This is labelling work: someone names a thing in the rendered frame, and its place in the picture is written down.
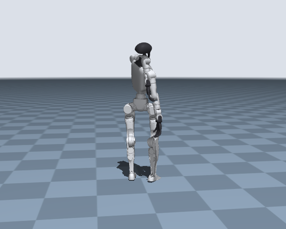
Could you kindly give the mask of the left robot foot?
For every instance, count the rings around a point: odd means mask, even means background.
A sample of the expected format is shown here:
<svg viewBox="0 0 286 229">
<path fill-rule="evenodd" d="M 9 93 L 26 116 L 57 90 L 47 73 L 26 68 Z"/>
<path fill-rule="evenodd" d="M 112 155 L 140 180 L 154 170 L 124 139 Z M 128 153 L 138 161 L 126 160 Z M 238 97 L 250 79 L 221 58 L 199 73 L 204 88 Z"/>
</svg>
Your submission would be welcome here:
<svg viewBox="0 0 286 229">
<path fill-rule="evenodd" d="M 129 177 L 129 180 L 135 180 L 136 173 L 135 173 L 135 172 L 133 173 L 133 172 L 131 171 L 131 173 L 129 173 L 129 176 L 128 176 L 128 177 Z"/>
</svg>

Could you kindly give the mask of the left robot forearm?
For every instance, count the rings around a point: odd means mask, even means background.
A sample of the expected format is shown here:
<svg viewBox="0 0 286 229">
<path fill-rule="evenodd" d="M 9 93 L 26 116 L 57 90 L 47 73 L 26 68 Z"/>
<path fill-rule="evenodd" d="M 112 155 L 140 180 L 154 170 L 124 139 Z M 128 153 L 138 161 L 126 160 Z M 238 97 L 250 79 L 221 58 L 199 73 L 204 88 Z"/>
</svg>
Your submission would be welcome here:
<svg viewBox="0 0 286 229">
<path fill-rule="evenodd" d="M 146 80 L 147 80 L 147 75 L 145 73 L 150 71 L 150 66 L 146 65 L 144 58 L 141 59 L 141 64 L 144 70 L 144 78 L 145 78 L 145 84 L 146 84 Z"/>
</svg>

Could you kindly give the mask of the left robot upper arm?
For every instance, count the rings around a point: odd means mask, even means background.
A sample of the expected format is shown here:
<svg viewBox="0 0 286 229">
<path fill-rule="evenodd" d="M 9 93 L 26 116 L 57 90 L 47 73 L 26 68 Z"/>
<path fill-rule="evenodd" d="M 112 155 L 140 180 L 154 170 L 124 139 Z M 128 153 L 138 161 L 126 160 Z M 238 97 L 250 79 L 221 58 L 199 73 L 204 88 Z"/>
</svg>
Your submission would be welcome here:
<svg viewBox="0 0 286 229">
<path fill-rule="evenodd" d="M 145 55 L 139 55 L 139 54 L 135 54 L 135 55 L 131 55 L 130 56 L 130 62 L 132 63 L 133 60 L 139 60 L 139 57 L 144 58 L 146 65 L 149 65 L 151 60 L 148 56 Z"/>
</svg>

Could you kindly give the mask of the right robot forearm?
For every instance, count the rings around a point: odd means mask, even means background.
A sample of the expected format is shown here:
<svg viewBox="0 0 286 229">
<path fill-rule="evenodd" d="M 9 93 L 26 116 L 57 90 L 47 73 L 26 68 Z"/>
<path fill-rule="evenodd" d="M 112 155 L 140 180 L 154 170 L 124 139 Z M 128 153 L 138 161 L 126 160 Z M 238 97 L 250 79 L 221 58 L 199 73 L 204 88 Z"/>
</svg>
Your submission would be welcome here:
<svg viewBox="0 0 286 229">
<path fill-rule="evenodd" d="M 158 116 L 161 116 L 163 118 L 163 116 L 161 114 L 160 100 L 159 100 L 158 93 L 157 93 L 157 99 L 158 99 L 158 101 L 155 101 L 153 103 L 153 108 L 154 108 L 155 119 L 158 121 Z"/>
</svg>

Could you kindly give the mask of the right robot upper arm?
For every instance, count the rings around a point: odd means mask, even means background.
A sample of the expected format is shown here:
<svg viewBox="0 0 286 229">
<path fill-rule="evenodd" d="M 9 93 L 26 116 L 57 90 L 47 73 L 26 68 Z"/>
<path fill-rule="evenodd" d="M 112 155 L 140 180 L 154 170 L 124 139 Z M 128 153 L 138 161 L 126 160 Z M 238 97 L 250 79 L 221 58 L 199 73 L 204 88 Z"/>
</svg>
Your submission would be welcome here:
<svg viewBox="0 0 286 229">
<path fill-rule="evenodd" d="M 150 71 L 147 72 L 146 75 L 147 75 L 147 79 L 150 81 L 150 84 L 151 84 L 151 86 L 150 86 L 151 95 L 150 96 L 152 98 L 154 98 L 154 100 L 158 100 L 157 99 L 157 92 L 156 92 L 156 90 L 157 90 L 156 74 L 152 69 L 150 69 Z"/>
</svg>

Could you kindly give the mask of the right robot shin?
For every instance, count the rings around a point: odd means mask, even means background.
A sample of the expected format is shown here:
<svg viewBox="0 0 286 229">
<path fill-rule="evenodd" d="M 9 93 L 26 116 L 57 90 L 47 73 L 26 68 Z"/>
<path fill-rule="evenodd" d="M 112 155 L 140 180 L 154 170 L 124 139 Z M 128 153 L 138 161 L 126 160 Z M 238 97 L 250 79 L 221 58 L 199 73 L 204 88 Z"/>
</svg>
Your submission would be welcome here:
<svg viewBox="0 0 286 229">
<path fill-rule="evenodd" d="M 159 156 L 159 145 L 157 138 L 153 140 L 153 148 L 152 147 L 148 148 L 148 155 L 151 165 L 151 174 L 153 173 L 153 175 L 156 176 L 156 167 Z"/>
</svg>

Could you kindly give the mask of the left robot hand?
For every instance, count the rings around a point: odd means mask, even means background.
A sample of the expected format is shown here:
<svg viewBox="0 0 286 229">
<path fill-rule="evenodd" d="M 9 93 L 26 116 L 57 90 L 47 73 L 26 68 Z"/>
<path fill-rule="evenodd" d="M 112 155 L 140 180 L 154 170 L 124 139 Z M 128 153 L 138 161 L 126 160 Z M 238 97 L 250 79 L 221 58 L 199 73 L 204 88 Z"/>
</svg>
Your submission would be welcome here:
<svg viewBox="0 0 286 229">
<path fill-rule="evenodd" d="M 150 95 L 151 95 L 151 93 L 150 93 L 150 86 L 151 86 L 150 81 L 147 79 L 147 80 L 146 80 L 146 85 L 145 85 L 147 94 L 148 94 L 148 96 L 149 96 L 149 99 L 150 99 L 152 102 L 155 102 L 154 98 L 152 98 L 152 97 L 150 96 Z"/>
</svg>

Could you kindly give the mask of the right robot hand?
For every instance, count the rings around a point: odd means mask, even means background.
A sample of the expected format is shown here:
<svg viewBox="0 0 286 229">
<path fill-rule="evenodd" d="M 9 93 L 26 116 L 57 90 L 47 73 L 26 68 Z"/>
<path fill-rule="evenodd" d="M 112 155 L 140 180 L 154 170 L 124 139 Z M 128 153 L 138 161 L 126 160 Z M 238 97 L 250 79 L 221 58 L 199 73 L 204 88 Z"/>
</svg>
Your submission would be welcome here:
<svg viewBox="0 0 286 229">
<path fill-rule="evenodd" d="M 161 125 L 162 117 L 158 116 L 158 121 L 157 120 L 155 120 L 155 121 L 157 122 L 157 124 L 156 124 L 156 128 L 153 132 L 156 131 L 156 134 L 153 137 L 159 137 L 161 135 L 161 129 L 162 129 L 162 125 Z"/>
</svg>

